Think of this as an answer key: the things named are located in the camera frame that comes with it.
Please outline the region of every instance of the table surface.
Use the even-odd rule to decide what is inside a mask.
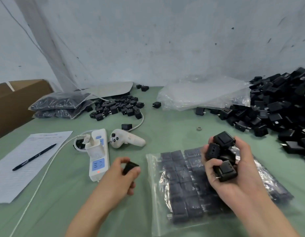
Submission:
[[[297,155],[286,154],[277,141],[276,133],[263,138],[240,132],[226,121],[207,113],[194,114],[194,110],[163,111],[152,103],[160,87],[147,92],[133,89],[131,94],[145,103],[141,110],[145,121],[132,133],[146,140],[145,147],[123,145],[119,149],[109,146],[110,162],[118,156],[129,156],[138,163],[141,174],[136,180],[135,195],[127,197],[111,212],[98,236],[151,236],[152,199],[148,182],[148,153],[162,153],[179,149],[196,148],[207,143],[210,136],[222,131],[237,135],[251,145],[253,154],[295,196],[300,212],[287,216],[301,236],[305,236],[305,161]],[[110,115],[97,122],[87,113],[75,120],[35,119],[0,139],[0,159],[33,133],[73,131],[71,137],[86,130],[105,128],[107,134],[123,123],[138,124],[134,116]],[[0,237],[9,236],[38,186],[46,166],[10,204],[0,204]],[[89,178],[89,157],[67,144],[57,155],[31,206],[15,232],[15,236],[64,236],[66,229],[87,200],[97,183]],[[236,219],[214,220],[211,224],[169,233],[166,236],[247,236]]]

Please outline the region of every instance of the hand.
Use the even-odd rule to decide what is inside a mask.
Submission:
[[[140,167],[131,169],[122,175],[122,163],[129,162],[128,157],[118,157],[100,180],[92,195],[105,205],[107,211],[114,209],[126,195],[134,195],[134,180],[140,174]]]
[[[202,163],[205,166],[209,183],[233,211],[240,207],[239,205],[244,198],[250,201],[260,200],[261,198],[264,200],[270,199],[258,173],[250,146],[238,137],[235,137],[235,140],[236,147],[240,150],[240,161],[238,166],[235,166],[238,176],[230,181],[220,182],[215,178],[213,166],[219,166],[223,161],[220,159],[206,161],[205,154],[208,145],[205,145],[201,150]],[[209,139],[208,143],[212,142],[213,137]]]

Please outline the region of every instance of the brown box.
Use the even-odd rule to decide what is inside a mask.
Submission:
[[[32,120],[33,111],[28,107],[43,95],[52,93],[53,90],[47,81],[16,80],[0,84],[0,138],[21,125]]]

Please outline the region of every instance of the white wall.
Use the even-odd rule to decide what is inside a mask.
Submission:
[[[305,67],[305,0],[36,2],[80,87]]]
[[[14,0],[3,2],[28,29]],[[0,83],[23,79],[46,79],[56,91],[60,90],[59,82],[45,57],[0,2]]]

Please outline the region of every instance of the pen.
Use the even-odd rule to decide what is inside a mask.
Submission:
[[[55,145],[57,144],[53,144],[50,147],[46,148],[45,150],[41,151],[40,153],[38,153],[37,155],[34,155],[32,158],[29,158],[28,160],[24,161],[23,163],[19,164],[17,167],[15,167],[13,169],[13,171],[18,170],[19,168],[23,167],[24,165],[26,165],[27,163],[31,162],[32,160],[36,159],[37,157],[41,156],[42,154],[46,153],[47,151],[49,151],[51,148],[53,148]]]

